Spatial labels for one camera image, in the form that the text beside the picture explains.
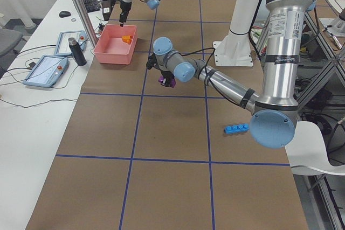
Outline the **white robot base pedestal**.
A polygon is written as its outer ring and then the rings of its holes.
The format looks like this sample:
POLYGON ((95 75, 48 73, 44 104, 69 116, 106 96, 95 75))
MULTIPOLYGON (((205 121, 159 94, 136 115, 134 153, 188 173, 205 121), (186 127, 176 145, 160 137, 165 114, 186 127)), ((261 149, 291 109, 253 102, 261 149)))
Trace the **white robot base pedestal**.
POLYGON ((216 66, 253 66, 249 33, 259 5, 259 0, 236 0, 228 35, 213 43, 216 66))

